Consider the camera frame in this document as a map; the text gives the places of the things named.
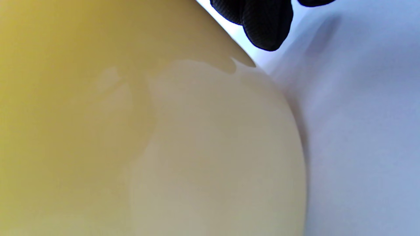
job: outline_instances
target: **glossy yellow surface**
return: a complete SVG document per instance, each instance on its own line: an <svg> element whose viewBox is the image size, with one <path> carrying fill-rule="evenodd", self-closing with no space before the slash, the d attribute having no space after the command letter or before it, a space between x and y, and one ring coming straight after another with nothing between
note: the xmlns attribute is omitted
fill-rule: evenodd
<svg viewBox="0 0 420 236"><path fill-rule="evenodd" d="M300 236L288 105L193 0L0 1L1 236Z"/></svg>

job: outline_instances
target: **white surface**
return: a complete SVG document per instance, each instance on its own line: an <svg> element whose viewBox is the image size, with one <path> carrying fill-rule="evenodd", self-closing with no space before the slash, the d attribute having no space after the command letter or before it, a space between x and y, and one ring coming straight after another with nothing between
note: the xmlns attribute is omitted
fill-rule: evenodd
<svg viewBox="0 0 420 236"><path fill-rule="evenodd" d="M420 235L419 12L416 0L337 0L300 14L269 60L246 48L301 125L306 236Z"/></svg>

